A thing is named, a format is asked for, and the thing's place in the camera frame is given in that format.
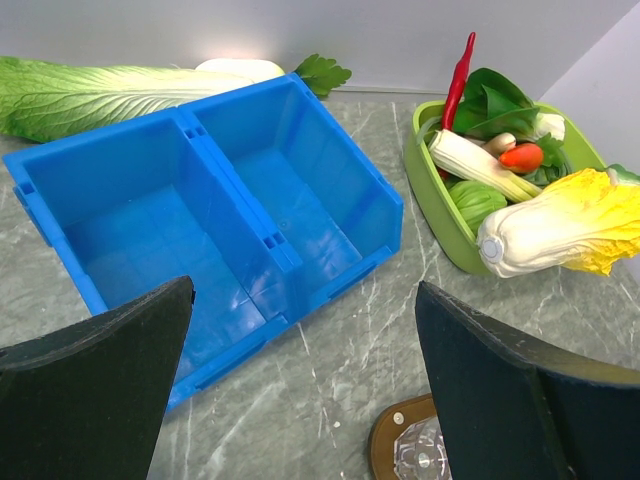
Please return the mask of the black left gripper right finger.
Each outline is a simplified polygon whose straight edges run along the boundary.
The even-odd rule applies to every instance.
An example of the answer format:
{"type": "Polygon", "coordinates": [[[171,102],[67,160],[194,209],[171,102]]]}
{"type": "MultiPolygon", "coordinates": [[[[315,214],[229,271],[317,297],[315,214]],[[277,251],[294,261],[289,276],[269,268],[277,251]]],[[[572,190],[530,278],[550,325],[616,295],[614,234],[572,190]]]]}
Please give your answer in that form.
{"type": "Polygon", "coordinates": [[[454,478],[638,478],[638,371],[556,347],[425,281],[415,317],[454,478]]]}

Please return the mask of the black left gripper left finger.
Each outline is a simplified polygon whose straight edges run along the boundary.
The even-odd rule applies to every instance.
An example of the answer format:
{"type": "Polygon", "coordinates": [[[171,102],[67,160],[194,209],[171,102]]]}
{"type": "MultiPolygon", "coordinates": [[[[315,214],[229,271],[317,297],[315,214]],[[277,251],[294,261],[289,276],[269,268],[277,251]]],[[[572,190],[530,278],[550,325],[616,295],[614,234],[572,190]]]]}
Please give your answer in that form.
{"type": "Polygon", "coordinates": [[[2,478],[146,478],[194,300],[181,276],[2,348],[2,478]]]}

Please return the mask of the clear faceted plastic cup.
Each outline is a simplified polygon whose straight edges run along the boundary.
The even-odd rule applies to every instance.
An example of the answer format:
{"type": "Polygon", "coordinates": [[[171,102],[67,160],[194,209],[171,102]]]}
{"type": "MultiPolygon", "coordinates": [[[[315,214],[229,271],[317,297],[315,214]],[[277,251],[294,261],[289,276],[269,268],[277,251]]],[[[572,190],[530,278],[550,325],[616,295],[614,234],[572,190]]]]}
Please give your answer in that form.
{"type": "Polygon", "coordinates": [[[394,473],[405,480],[452,480],[437,416],[409,425],[394,441],[394,473]]]}

